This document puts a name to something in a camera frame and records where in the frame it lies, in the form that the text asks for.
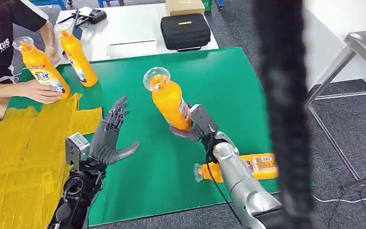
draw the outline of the black case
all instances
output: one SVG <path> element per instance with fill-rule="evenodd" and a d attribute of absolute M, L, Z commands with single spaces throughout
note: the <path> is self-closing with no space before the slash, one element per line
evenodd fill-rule
<path fill-rule="evenodd" d="M 199 13 L 164 17 L 161 31 L 168 50 L 199 50 L 211 39 L 210 27 Z"/>

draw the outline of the tide bottle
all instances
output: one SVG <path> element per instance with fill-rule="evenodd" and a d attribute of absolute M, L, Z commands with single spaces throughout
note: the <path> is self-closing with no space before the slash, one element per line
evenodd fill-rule
<path fill-rule="evenodd" d="M 60 43 L 80 82 L 85 87 L 91 87 L 97 83 L 97 76 L 91 64 L 83 53 L 81 42 L 69 30 L 69 25 L 58 24 L 55 30 L 60 33 Z"/>
<path fill-rule="evenodd" d="M 275 156 L 271 153 L 266 154 L 250 154 L 250 155 L 240 155 L 239 159 L 242 160 L 245 168 L 247 168 L 252 176 L 258 180 L 273 179 L 278 177 L 278 167 L 275 162 Z M 213 162 L 209 163 L 210 172 L 208 171 L 207 164 L 194 165 L 194 176 L 197 182 L 206 180 L 214 180 L 218 183 L 222 183 L 224 180 L 222 178 L 221 170 L 218 164 Z"/>
<path fill-rule="evenodd" d="M 189 107 L 182 98 L 180 86 L 171 81 L 169 71 L 162 67 L 148 70 L 143 78 L 146 89 L 152 92 L 152 100 L 166 121 L 173 127 L 189 131 Z"/>
<path fill-rule="evenodd" d="M 48 56 L 34 46 L 31 37 L 19 37 L 12 45 L 21 52 L 24 64 L 39 83 L 56 87 L 57 91 L 62 92 L 60 99 L 68 98 L 71 94 L 68 84 Z"/>

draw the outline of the clear bottle cap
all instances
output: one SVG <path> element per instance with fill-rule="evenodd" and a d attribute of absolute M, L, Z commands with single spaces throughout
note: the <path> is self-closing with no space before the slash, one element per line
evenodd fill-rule
<path fill-rule="evenodd" d="M 201 170 L 201 165 L 198 163 L 194 164 L 194 178 L 196 182 L 200 182 L 204 179 L 203 171 Z"/>
<path fill-rule="evenodd" d="M 166 68 L 153 67 L 145 73 L 142 83 L 148 91 L 157 92 L 163 90 L 169 81 L 170 74 Z"/>
<path fill-rule="evenodd" d="M 58 24 L 54 27 L 55 31 L 60 32 L 60 36 L 69 37 L 71 35 L 70 25 L 66 23 Z"/>
<path fill-rule="evenodd" d="M 13 40 L 13 47 L 20 52 L 30 51 L 34 47 L 34 41 L 31 37 L 19 37 Z"/>

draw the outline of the white cable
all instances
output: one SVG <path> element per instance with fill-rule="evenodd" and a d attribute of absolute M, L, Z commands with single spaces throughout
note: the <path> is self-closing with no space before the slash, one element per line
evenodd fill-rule
<path fill-rule="evenodd" d="M 313 196 L 317 201 L 322 202 L 322 203 L 342 201 L 342 202 L 346 202 L 346 203 L 350 203 L 350 204 L 355 204 L 355 203 L 361 202 L 361 201 L 363 201 L 363 200 L 366 200 L 366 198 L 364 198 L 364 199 L 359 199 L 359 200 L 354 200 L 354 201 L 346 200 L 346 199 L 328 199 L 328 200 L 321 200 L 321 199 L 319 199 L 318 197 L 316 197 L 314 194 L 312 194 L 312 196 Z"/>

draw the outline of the green table mat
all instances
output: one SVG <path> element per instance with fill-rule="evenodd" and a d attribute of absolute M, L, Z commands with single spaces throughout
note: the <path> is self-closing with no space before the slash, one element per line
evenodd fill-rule
<path fill-rule="evenodd" d="M 70 65 L 59 72 L 72 92 L 82 93 L 80 109 L 102 107 L 106 114 L 116 99 L 128 96 L 131 113 L 121 128 L 117 147 L 133 141 L 141 147 L 135 155 L 109 166 L 100 192 L 91 208 L 89 224 L 97 225 L 165 214 L 222 203 L 212 181 L 194 180 L 193 165 L 205 163 L 201 143 L 173 136 L 168 124 L 144 88 L 142 77 L 154 67 L 169 70 L 183 91 L 185 101 L 201 103 L 220 129 L 228 134 L 241 154 L 271 153 L 262 87 L 241 48 L 184 52 L 92 62 L 99 82 L 83 87 Z M 32 79 L 24 70 L 21 81 Z M 15 97 L 9 107 L 41 105 Z M 277 192 L 276 179 L 262 180 L 269 192 Z M 229 197 L 224 184 L 220 184 Z"/>

